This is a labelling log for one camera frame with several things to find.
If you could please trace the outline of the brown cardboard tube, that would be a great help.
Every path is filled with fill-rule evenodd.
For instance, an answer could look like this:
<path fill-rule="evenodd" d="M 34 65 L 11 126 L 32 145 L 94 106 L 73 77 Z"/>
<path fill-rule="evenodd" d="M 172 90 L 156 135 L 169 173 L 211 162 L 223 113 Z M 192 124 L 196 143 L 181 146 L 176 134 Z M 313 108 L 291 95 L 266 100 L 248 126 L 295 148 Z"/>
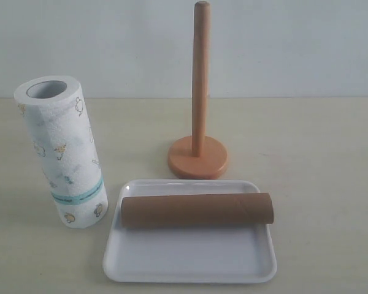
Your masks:
<path fill-rule="evenodd" d="M 125 197 L 120 207 L 125 228 L 172 228 L 273 224 L 268 193 L 153 195 Z"/>

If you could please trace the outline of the white printed paper towel roll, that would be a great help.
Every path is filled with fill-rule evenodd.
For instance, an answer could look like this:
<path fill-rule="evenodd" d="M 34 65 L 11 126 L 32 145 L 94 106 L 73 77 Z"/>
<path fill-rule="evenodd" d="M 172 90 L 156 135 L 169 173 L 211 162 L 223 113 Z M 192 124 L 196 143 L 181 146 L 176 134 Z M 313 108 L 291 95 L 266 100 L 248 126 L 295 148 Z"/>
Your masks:
<path fill-rule="evenodd" d="M 40 77 L 20 85 L 14 99 L 60 219 L 69 228 L 94 225 L 109 202 L 80 82 Z"/>

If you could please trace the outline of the wooden paper towel holder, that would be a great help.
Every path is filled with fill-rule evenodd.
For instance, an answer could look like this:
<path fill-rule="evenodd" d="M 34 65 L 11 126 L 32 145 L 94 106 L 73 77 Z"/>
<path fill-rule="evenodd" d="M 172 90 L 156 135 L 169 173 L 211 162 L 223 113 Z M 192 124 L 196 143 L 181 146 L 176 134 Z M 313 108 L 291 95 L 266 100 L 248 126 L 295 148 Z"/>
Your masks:
<path fill-rule="evenodd" d="M 181 179 L 217 179 L 228 167 L 228 152 L 218 140 L 206 135 L 209 96 L 209 50 L 211 5 L 194 5 L 192 66 L 192 131 L 169 148 L 167 163 Z"/>

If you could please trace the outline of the white rectangular plastic tray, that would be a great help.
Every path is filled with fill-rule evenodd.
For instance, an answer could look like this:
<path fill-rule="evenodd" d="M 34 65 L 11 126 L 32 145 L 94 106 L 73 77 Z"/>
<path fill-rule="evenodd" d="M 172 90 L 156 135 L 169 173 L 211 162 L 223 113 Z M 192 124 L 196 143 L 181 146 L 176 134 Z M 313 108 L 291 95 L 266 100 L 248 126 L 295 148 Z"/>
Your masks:
<path fill-rule="evenodd" d="M 244 180 L 136 179 L 118 196 L 102 268 L 117 282 L 256 284 L 277 272 L 269 226 L 128 230 L 121 226 L 125 197 L 255 193 Z"/>

